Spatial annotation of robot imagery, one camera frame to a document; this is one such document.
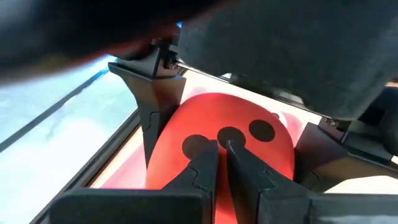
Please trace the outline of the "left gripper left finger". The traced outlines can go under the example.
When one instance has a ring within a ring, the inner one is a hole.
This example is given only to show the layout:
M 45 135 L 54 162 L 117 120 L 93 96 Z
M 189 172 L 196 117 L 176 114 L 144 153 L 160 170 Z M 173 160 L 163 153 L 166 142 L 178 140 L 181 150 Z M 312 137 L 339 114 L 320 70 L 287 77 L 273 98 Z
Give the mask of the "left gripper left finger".
M 218 143 L 160 190 L 77 189 L 56 199 L 49 224 L 213 224 Z

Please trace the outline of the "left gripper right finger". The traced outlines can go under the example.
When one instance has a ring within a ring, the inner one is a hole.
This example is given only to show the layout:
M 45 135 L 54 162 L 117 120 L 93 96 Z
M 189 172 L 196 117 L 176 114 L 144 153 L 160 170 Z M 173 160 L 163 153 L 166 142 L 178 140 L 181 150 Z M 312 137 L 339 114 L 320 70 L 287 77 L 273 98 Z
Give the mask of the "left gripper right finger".
M 398 195 L 315 193 L 240 143 L 227 148 L 238 224 L 398 224 Z

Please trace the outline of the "large red foam die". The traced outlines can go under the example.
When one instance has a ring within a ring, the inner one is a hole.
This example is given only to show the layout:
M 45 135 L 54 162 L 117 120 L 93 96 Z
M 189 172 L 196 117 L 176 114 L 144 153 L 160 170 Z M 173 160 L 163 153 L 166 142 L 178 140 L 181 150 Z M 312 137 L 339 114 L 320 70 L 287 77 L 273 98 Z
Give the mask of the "large red foam die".
M 294 145 L 276 115 L 237 96 L 204 93 L 182 103 L 162 131 L 147 166 L 146 188 L 166 186 L 210 140 L 219 150 L 215 224 L 238 224 L 228 183 L 229 140 L 287 178 L 294 176 Z

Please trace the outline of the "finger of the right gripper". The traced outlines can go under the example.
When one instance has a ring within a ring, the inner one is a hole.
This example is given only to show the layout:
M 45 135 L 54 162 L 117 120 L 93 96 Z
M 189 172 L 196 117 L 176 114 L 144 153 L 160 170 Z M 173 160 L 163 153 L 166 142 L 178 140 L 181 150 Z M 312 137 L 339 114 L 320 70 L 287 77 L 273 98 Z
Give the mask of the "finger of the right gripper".
M 378 139 L 342 130 L 330 119 L 308 123 L 295 147 L 294 181 L 314 192 L 324 192 L 344 180 L 372 176 L 398 179 L 398 164 L 391 161 Z
M 108 63 L 134 95 L 143 132 L 144 154 L 149 163 L 165 125 L 179 107 L 186 79 L 171 63 L 175 52 L 157 47 L 146 58 Z

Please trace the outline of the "translucent pink plastic tray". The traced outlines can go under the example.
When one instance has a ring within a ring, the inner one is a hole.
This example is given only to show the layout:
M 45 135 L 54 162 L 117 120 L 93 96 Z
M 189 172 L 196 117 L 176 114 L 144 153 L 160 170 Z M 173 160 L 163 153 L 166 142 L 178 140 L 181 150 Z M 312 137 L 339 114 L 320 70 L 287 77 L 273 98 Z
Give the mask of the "translucent pink plastic tray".
M 252 93 L 197 72 L 187 71 L 184 77 L 187 81 L 182 101 L 194 95 L 207 92 L 227 93 L 244 98 L 278 114 L 281 122 L 288 127 L 294 144 L 297 143 L 307 123 L 318 124 L 321 120 L 319 115 L 261 96 L 257 93 Z M 91 186 L 99 188 L 136 189 L 145 186 L 145 180 L 146 160 L 144 157 L 143 134 L 142 128 L 138 126 L 133 130 L 132 134 L 127 138 L 127 142 Z

